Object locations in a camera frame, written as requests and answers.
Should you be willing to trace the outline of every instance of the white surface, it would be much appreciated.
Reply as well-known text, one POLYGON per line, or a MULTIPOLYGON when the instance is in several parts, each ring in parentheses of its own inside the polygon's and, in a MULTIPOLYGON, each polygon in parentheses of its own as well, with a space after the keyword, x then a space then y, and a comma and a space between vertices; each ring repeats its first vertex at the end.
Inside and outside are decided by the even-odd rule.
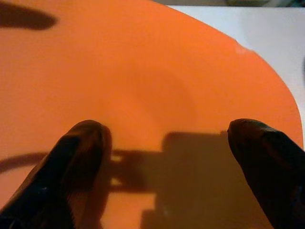
POLYGON ((295 98, 305 145, 305 9, 170 7, 236 39, 271 65, 295 98))

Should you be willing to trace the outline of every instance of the orange plastic sheet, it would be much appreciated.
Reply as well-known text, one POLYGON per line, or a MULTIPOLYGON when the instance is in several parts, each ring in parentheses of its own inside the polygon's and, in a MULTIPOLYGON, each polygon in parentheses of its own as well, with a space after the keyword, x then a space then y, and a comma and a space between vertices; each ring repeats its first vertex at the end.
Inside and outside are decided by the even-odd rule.
POLYGON ((226 130, 253 118, 303 138, 291 93, 255 52, 146 0, 8 3, 34 19, 0 25, 0 206, 62 134, 94 119, 112 132, 113 178, 85 228, 271 228, 226 130))

